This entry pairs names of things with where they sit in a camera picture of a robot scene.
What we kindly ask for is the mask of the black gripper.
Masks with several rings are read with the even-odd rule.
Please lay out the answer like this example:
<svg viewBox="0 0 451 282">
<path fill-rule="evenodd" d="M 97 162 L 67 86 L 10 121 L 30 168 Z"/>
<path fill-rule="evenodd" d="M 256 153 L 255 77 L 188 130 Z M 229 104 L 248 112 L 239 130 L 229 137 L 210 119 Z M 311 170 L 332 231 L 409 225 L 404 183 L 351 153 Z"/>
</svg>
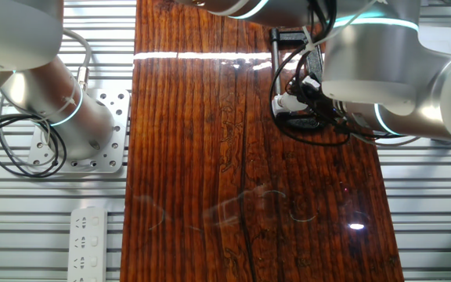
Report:
<svg viewBox="0 0 451 282">
<path fill-rule="evenodd" d="M 312 119 L 316 123 L 315 130 L 330 127 L 332 123 L 328 121 L 329 118 L 341 123 L 342 115 L 334 108 L 333 101 L 320 91 L 321 84 L 310 75 L 304 77 L 301 83 L 311 88 L 307 91 L 307 97 L 311 101 L 308 104 L 308 112 L 312 114 Z"/>
</svg>

